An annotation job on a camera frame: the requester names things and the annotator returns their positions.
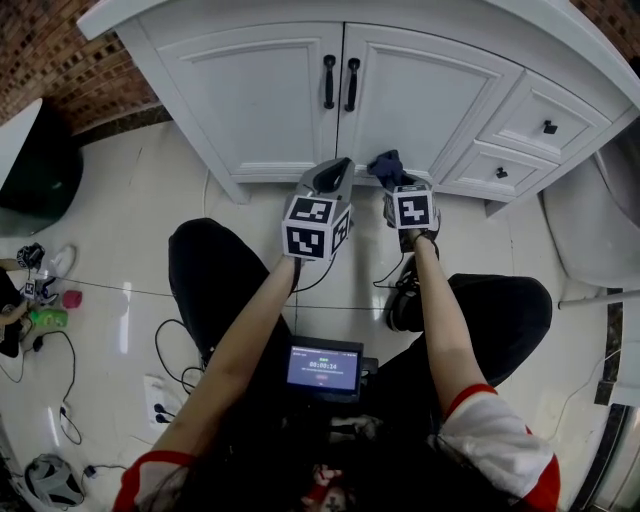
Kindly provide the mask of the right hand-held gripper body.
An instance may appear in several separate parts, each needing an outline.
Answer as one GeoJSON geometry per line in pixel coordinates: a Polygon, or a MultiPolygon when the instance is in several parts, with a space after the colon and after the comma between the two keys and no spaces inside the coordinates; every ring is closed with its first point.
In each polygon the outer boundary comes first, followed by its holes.
{"type": "Polygon", "coordinates": [[[398,231],[439,229],[440,213],[428,182],[406,174],[400,184],[389,180],[384,185],[384,192],[383,215],[390,227],[398,231]]]}

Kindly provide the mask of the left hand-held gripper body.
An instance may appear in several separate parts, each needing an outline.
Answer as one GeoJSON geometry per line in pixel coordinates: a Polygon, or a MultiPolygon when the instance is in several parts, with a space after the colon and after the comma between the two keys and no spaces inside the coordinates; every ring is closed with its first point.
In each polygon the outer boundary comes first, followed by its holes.
{"type": "Polygon", "coordinates": [[[307,170],[287,197],[282,220],[284,254],[302,260],[330,260],[348,239],[352,221],[351,195],[355,174],[343,188],[315,189],[313,177],[320,166],[307,170]]]}

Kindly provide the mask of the dark blue cloth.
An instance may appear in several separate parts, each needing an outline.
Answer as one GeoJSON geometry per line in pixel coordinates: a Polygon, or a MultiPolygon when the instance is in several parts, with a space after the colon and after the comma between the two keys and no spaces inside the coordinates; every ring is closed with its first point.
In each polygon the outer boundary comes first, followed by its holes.
{"type": "Polygon", "coordinates": [[[378,155],[367,166],[369,175],[378,179],[381,186],[394,190],[403,183],[404,168],[397,150],[390,150],[378,155]]]}

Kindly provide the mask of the white cabinet door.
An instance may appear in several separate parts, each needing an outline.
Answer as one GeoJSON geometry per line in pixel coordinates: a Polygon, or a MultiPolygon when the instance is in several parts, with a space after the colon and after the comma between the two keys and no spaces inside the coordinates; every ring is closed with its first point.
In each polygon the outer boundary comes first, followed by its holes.
{"type": "Polygon", "coordinates": [[[334,158],[343,27],[283,23],[159,48],[174,84],[234,177],[298,176],[334,158]],[[336,57],[334,108],[323,57],[336,57]]]}
{"type": "Polygon", "coordinates": [[[397,150],[404,169],[427,180],[466,148],[523,72],[474,46],[380,25],[346,24],[344,57],[338,155],[364,173],[397,150]],[[355,110],[346,112],[350,58],[361,66],[355,110]]]}

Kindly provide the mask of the person's right forearm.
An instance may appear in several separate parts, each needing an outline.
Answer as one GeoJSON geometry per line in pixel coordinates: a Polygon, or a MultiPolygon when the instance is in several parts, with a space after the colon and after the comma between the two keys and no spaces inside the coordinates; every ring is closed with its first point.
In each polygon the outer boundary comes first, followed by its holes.
{"type": "Polygon", "coordinates": [[[443,413],[465,389],[486,379],[475,357],[459,303],[436,256],[435,246],[422,233],[410,232],[424,319],[429,367],[443,413]]]}

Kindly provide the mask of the white drawer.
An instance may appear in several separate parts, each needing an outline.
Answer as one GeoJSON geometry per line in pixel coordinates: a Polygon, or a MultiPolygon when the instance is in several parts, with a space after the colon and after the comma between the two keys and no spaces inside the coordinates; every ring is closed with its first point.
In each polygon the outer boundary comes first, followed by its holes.
{"type": "Polygon", "coordinates": [[[531,71],[522,74],[478,139],[562,164],[610,125],[608,118],[554,82],[531,71]],[[543,123],[558,126],[543,133],[543,123]]]}
{"type": "Polygon", "coordinates": [[[519,197],[549,173],[557,164],[516,150],[474,141],[443,178],[440,185],[472,197],[497,196],[497,201],[519,197]],[[496,177],[503,167],[508,176],[496,177]]]}

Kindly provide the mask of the person's black sneaker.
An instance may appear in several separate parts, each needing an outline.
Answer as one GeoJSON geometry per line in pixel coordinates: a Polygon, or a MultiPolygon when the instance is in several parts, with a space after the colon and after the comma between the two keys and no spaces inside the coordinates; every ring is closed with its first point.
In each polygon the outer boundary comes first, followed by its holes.
{"type": "Polygon", "coordinates": [[[387,324],[397,332],[424,331],[428,338],[436,339],[442,331],[437,326],[437,313],[444,279],[437,246],[424,233],[411,232],[410,241],[415,254],[396,283],[387,324]]]}

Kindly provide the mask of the person's leg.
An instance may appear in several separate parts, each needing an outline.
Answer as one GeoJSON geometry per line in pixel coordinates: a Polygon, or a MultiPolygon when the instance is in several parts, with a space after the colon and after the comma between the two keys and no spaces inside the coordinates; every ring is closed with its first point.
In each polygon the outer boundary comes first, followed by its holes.
{"type": "Polygon", "coordinates": [[[180,225],[169,238],[168,255],[182,322],[208,362],[269,271],[234,232],[210,218],[180,225]]]}
{"type": "MultiPolygon", "coordinates": [[[[482,374],[495,387],[511,376],[549,331],[551,297],[530,277],[458,273],[449,278],[449,285],[482,374]]],[[[409,348],[380,367],[372,391],[376,402],[437,402],[424,331],[412,333],[418,338],[409,348]]]]}

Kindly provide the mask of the small black monitor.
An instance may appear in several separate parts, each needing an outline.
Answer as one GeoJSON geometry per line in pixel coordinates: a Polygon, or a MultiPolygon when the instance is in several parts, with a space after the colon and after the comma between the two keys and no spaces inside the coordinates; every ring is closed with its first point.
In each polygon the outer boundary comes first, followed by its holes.
{"type": "Polygon", "coordinates": [[[299,397],[329,403],[357,403],[364,345],[294,336],[289,348],[286,389],[299,397]]]}

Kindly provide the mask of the person's right leg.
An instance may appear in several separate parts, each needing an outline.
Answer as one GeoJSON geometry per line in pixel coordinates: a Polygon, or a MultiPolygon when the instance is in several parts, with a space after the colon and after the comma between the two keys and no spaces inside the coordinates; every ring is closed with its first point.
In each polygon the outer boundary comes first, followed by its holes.
{"type": "MultiPolygon", "coordinates": [[[[449,278],[449,285],[482,374],[495,387],[511,376],[549,331],[551,297],[530,277],[458,273],[449,278]]],[[[376,402],[437,402],[424,331],[412,333],[418,338],[409,348],[380,367],[372,391],[376,402]]]]}

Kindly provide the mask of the white toilet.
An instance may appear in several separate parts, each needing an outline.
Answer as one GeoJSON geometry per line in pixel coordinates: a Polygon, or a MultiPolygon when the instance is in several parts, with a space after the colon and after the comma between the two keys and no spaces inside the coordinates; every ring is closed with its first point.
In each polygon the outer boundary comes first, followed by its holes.
{"type": "Polygon", "coordinates": [[[543,191],[566,274],[640,289],[640,125],[634,125],[543,191]]]}

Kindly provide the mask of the white rod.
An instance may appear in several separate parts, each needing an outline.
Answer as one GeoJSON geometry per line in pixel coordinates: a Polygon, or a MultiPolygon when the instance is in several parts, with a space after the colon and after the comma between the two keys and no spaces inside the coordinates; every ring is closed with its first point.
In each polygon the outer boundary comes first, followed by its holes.
{"type": "Polygon", "coordinates": [[[597,296],[593,298],[575,299],[575,300],[563,300],[558,302],[558,309],[570,309],[586,305],[598,305],[598,304],[615,304],[623,303],[626,300],[640,299],[640,289],[631,291],[622,291],[603,296],[597,296]]]}

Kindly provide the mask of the white power strip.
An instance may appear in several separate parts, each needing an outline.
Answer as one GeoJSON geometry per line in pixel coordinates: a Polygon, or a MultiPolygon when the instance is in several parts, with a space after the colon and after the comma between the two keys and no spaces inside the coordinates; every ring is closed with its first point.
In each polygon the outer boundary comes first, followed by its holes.
{"type": "Polygon", "coordinates": [[[177,412],[178,402],[169,393],[161,377],[145,375],[143,388],[149,424],[152,428],[162,431],[177,412]]]}

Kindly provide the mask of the person's white red-trimmed shirt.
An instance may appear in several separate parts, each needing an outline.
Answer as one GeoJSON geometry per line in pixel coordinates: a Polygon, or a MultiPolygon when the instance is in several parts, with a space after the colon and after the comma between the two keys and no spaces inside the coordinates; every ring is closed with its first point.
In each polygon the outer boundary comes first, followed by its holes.
{"type": "MultiPolygon", "coordinates": [[[[487,384],[464,389],[452,402],[437,440],[464,456],[489,482],[535,512],[555,512],[560,470],[551,446],[487,384]]],[[[135,512],[145,498],[178,477],[195,457],[176,451],[150,451],[125,471],[113,512],[135,512]]]]}

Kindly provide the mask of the green plastic object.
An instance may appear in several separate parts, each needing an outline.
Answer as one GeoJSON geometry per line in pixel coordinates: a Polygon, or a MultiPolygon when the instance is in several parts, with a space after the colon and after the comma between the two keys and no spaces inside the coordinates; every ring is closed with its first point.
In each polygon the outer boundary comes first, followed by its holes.
{"type": "Polygon", "coordinates": [[[68,313],[59,309],[32,310],[29,318],[35,327],[65,328],[68,324],[68,313]]]}

